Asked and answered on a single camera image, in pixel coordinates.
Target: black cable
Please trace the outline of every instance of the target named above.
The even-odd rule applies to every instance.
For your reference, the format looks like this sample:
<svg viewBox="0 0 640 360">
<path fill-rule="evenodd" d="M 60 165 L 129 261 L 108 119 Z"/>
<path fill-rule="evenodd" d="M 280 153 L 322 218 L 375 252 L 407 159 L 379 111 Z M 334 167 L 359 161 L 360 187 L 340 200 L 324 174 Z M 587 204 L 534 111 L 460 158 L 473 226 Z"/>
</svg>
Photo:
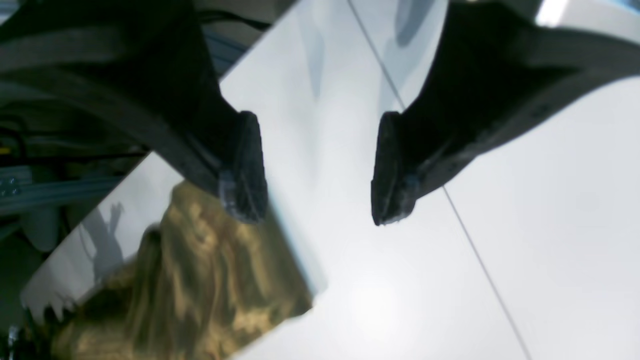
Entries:
<svg viewBox="0 0 640 360">
<path fill-rule="evenodd" d="M 203 23 L 221 21 L 243 22 L 258 31 L 267 31 L 271 27 L 271 24 L 268 22 L 247 19 L 246 17 L 242 17 L 232 12 L 226 12 L 224 10 L 201 10 L 198 12 L 198 17 L 200 18 L 200 22 Z"/>
<path fill-rule="evenodd" d="M 27 157 L 27 145 L 22 138 L 22 135 L 18 131 L 7 129 L 6 127 L 0 127 L 0 137 L 8 136 L 18 143 L 18 149 L 20 150 L 20 158 Z"/>
<path fill-rule="evenodd" d="M 65 233 L 58 239 L 58 244 L 62 243 L 62 241 L 71 234 L 71 223 L 69 222 L 69 216 L 67 215 L 67 209 L 65 206 L 60 208 L 60 229 Z"/>
<path fill-rule="evenodd" d="M 95 156 L 42 156 L 37 158 L 24 158 L 3 160 L 3 166 L 21 166 L 21 165 L 53 165 L 61 163 L 88 163 L 98 160 L 111 160 L 120 158 L 142 158 L 146 156 L 146 152 L 132 152 L 128 154 L 105 154 Z"/>
<path fill-rule="evenodd" d="M 24 119 L 17 115 L 0 114 L 0 122 L 13 122 L 18 126 L 20 131 L 23 133 L 29 130 L 29 128 L 27 127 L 27 123 L 24 121 Z"/>
</svg>

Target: white floor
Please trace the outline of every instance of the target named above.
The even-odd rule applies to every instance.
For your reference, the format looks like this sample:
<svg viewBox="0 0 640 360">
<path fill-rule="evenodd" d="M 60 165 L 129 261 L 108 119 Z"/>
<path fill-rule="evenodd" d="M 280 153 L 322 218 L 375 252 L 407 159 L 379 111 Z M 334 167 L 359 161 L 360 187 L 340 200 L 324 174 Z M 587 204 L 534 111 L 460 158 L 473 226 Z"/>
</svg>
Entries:
<svg viewBox="0 0 640 360">
<path fill-rule="evenodd" d="M 224 79 L 259 116 L 271 201 L 328 284 L 238 359 L 640 358 L 637 79 L 479 158 L 447 185 L 452 203 L 438 190 L 373 225 L 381 112 L 417 94 L 444 14 L 435 0 L 409 24 L 420 1 L 302 0 Z M 134 254 L 179 179 L 150 156 L 99 206 L 105 222 L 123 211 L 108 238 L 81 225 L 52 256 L 67 265 L 48 261 L 23 299 L 92 287 L 116 263 L 80 259 L 81 242 Z"/>
</svg>

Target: white surface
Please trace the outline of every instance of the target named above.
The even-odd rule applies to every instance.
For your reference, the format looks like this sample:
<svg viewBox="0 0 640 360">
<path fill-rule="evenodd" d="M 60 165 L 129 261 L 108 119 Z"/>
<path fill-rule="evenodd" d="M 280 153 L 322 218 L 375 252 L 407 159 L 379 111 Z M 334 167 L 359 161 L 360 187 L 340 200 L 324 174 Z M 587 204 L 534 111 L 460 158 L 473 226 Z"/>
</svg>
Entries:
<svg viewBox="0 0 640 360">
<path fill-rule="evenodd" d="M 447 185 L 533 359 L 640 359 L 640 79 Z"/>
<path fill-rule="evenodd" d="M 348 0 L 405 106 L 418 96 L 435 57 L 447 0 Z M 380 93 L 379 111 L 394 94 Z"/>
<path fill-rule="evenodd" d="M 299 3 L 224 80 L 225 97 L 258 114 L 271 200 L 328 280 L 310 313 L 239 359 L 524 358 L 442 191 L 401 224 L 374 226 L 379 103 L 397 101 L 381 99 L 385 86 L 346 0 Z M 178 180 L 152 156 L 100 205 L 108 220 L 123 204 L 115 231 L 123 253 L 160 219 Z M 67 267 L 46 271 L 55 286 L 92 281 L 78 240 L 59 252 Z M 47 279 L 38 276 L 40 286 Z"/>
</svg>

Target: cable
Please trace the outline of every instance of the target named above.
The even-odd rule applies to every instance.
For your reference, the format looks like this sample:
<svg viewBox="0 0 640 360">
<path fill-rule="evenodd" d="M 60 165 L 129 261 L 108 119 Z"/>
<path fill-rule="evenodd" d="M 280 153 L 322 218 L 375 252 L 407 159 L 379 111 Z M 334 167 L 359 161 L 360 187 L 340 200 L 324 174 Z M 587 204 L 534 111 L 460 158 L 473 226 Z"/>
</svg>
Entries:
<svg viewBox="0 0 640 360">
<path fill-rule="evenodd" d="M 67 236 L 69 236 L 69 234 L 71 234 L 71 223 L 69 222 L 69 216 L 67 215 L 67 210 L 65 209 L 65 207 L 61 207 L 60 208 L 60 222 L 62 224 L 61 229 L 64 229 L 65 231 L 65 235 L 64 237 L 66 238 Z"/>
<path fill-rule="evenodd" d="M 109 144 L 104 142 L 96 142 L 91 140 L 78 140 L 77 135 L 68 135 L 65 133 L 53 133 L 43 131 L 30 131 L 24 133 L 25 142 L 28 145 L 57 145 L 60 147 L 68 147 L 71 149 L 96 149 L 99 147 L 105 147 L 107 145 L 114 145 L 121 143 L 127 145 L 129 142 L 122 140 L 119 143 L 111 142 Z"/>
<path fill-rule="evenodd" d="M 24 119 L 16 115 L 0 114 L 0 122 L 13 122 L 23 133 L 29 130 Z"/>
<path fill-rule="evenodd" d="M 0 137 L 4 136 L 12 138 L 18 144 L 18 149 L 20 150 L 20 158 L 24 159 L 27 157 L 27 145 L 18 131 L 0 127 Z"/>
<path fill-rule="evenodd" d="M 120 158 L 142 158 L 146 156 L 144 152 L 132 152 L 129 154 L 106 154 L 96 156 L 42 156 L 37 158 L 13 159 L 3 161 L 3 166 L 21 165 L 52 165 L 60 163 L 88 163 L 98 160 L 110 160 Z"/>
<path fill-rule="evenodd" d="M 198 12 L 198 17 L 200 18 L 200 22 L 203 23 L 238 21 L 258 31 L 267 31 L 271 27 L 271 24 L 268 22 L 247 19 L 246 17 L 242 17 L 232 12 L 226 12 L 224 10 L 201 10 Z"/>
</svg>

